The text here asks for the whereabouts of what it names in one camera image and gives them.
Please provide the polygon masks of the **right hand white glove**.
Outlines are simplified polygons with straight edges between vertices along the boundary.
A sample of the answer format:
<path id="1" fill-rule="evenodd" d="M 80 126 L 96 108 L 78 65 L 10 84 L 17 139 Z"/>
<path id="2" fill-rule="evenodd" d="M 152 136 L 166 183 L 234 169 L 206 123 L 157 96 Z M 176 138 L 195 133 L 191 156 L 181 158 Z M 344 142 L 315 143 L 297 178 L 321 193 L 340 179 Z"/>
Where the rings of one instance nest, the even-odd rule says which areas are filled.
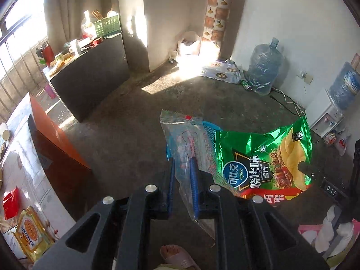
<path id="1" fill-rule="evenodd" d="M 324 259 L 341 253 L 353 238 L 353 223 L 338 223 L 341 213 L 342 210 L 338 206 L 332 205 L 314 240 L 316 251 L 322 253 Z"/>

